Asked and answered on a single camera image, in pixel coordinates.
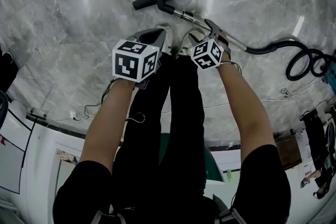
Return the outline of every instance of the marble floor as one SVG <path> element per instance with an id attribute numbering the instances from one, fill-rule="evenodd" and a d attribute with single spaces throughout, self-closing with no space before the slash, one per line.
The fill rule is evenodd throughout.
<path id="1" fill-rule="evenodd" d="M 134 0 L 0 0 L 0 44 L 20 67 L 9 93 L 28 107 L 45 111 L 54 124 L 85 133 L 91 120 L 86 104 L 97 104 L 112 79 L 111 50 L 116 42 L 142 29 L 168 23 L 175 42 L 188 22 L 149 7 L 135 11 Z M 263 47 L 294 35 L 310 47 L 332 53 L 336 48 L 336 9 L 329 0 L 174 0 L 174 5 L 212 19 L 251 47 Z M 291 82 L 285 69 L 295 49 L 263 56 L 233 52 L 243 75 L 262 100 L 274 132 L 296 127 L 305 111 L 323 111 L 332 90 L 311 74 Z M 298 64 L 297 71 L 305 64 Z M 237 126 L 216 70 L 199 72 L 209 144 L 239 141 Z M 292 95 L 285 99 L 280 90 Z M 97 108 L 89 108 L 93 117 Z M 162 111 L 162 131 L 169 131 L 170 99 Z"/>

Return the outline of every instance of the vacuum cleaner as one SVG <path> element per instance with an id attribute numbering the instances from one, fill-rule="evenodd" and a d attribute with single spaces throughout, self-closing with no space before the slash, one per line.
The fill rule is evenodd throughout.
<path id="1" fill-rule="evenodd" d="M 162 10 L 163 12 L 166 12 L 166 13 L 169 13 L 169 14 L 172 14 L 172 15 L 176 15 L 179 18 L 184 19 L 188 22 L 191 22 L 191 23 L 193 23 L 193 24 L 195 24 L 195 25 L 197 25 L 197 26 L 199 26 L 203 29 L 208 30 L 208 31 L 211 30 L 209 25 L 205 23 L 204 19 L 195 17 L 194 14 L 191 13 L 191 12 L 176 9 L 173 6 L 168 5 L 166 3 L 167 1 L 169 1 L 169 0 L 136 0 L 136 1 L 133 2 L 133 6 L 134 6 L 135 10 L 138 10 L 138 9 L 146 8 L 146 7 L 149 7 L 149 6 L 152 6 L 152 5 L 157 5 L 159 10 Z M 230 35 L 226 31 L 224 31 L 223 29 L 220 29 L 220 30 L 223 32 L 224 35 L 226 35 L 227 41 L 231 45 L 234 45 L 234 46 L 238 47 L 239 49 L 247 52 L 248 54 L 264 55 L 264 54 L 274 52 L 279 48 L 285 48 L 285 47 L 300 48 L 301 51 L 299 53 L 297 53 L 291 59 L 291 61 L 289 62 L 288 66 L 287 66 L 287 69 L 286 69 L 286 77 L 290 81 L 297 81 L 297 80 L 303 78 L 304 76 L 306 76 L 309 73 L 309 71 L 311 71 L 311 73 L 315 77 L 323 77 L 325 75 L 325 73 L 328 71 L 329 64 L 331 62 L 336 63 L 336 58 L 335 57 L 333 57 L 331 55 L 326 55 L 326 54 L 324 54 L 323 52 L 321 52 L 320 50 L 317 50 L 317 49 L 309 49 L 307 46 L 305 46 L 304 44 L 302 44 L 299 41 L 286 40 L 286 41 L 272 42 L 264 48 L 255 49 L 255 48 L 248 47 L 246 44 L 244 44 L 243 42 L 241 42 L 237 38 L 233 37 L 232 35 Z M 293 66 L 296 64 L 296 62 L 299 59 L 301 59 L 302 57 L 304 57 L 306 55 L 309 57 L 308 66 L 298 75 L 291 76 L 290 72 L 291 72 Z M 323 66 L 322 71 L 317 73 L 314 70 L 314 65 L 320 59 L 323 59 L 325 61 L 325 65 Z"/>

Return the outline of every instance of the electrical outlet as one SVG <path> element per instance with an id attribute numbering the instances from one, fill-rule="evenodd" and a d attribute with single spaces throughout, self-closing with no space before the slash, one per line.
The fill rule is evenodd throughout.
<path id="1" fill-rule="evenodd" d="M 73 110 L 70 110 L 70 118 L 77 118 L 77 113 Z"/>

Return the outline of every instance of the person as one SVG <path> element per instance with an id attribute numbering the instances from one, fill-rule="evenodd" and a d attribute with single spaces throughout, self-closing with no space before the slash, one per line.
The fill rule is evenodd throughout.
<path id="1" fill-rule="evenodd" d="M 127 122 L 118 152 L 134 82 L 118 79 L 112 85 L 89 127 L 79 164 L 57 193 L 55 224 L 215 223 L 219 208 L 203 196 L 205 116 L 191 47 L 183 41 L 177 54 L 162 53 L 161 67 L 134 97 L 134 120 Z M 169 52 L 166 43 L 163 51 Z M 230 61 L 226 52 L 222 61 Z M 267 113 L 235 66 L 217 70 L 241 140 L 233 208 L 240 223 L 286 223 L 290 186 Z M 161 110 L 169 89 L 171 130 L 159 165 Z"/>
<path id="2" fill-rule="evenodd" d="M 323 123 L 318 117 L 316 109 L 311 112 L 306 112 L 300 120 L 302 120 L 306 126 L 310 153 L 316 169 L 308 177 L 305 177 L 302 180 L 301 188 L 310 183 L 311 179 L 315 178 L 315 182 L 319 189 L 314 192 L 313 195 L 317 199 L 322 199 L 329 192 L 333 176 L 332 167 L 327 168 L 325 165 L 325 160 L 330 153 L 328 151 L 327 140 L 324 135 Z"/>

